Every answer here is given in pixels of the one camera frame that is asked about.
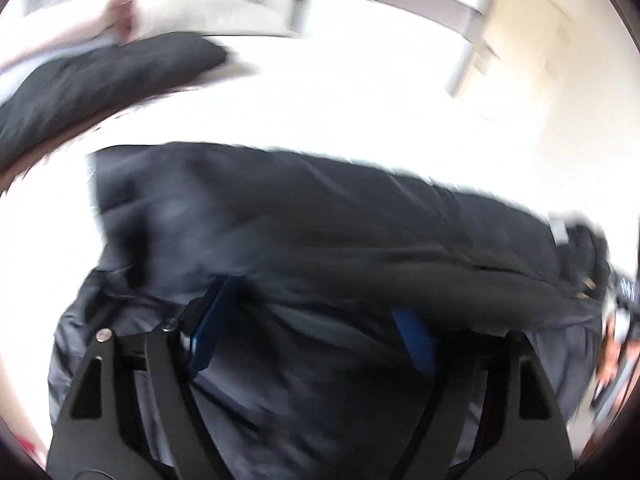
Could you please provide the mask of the person's right hand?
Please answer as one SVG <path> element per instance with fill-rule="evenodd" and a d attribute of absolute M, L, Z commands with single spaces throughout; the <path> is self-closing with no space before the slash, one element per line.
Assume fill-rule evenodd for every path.
<path fill-rule="evenodd" d="M 596 381 L 606 387 L 616 377 L 620 361 L 631 358 L 634 338 L 631 337 L 630 317 L 616 310 L 605 321 L 601 353 L 597 364 Z"/>

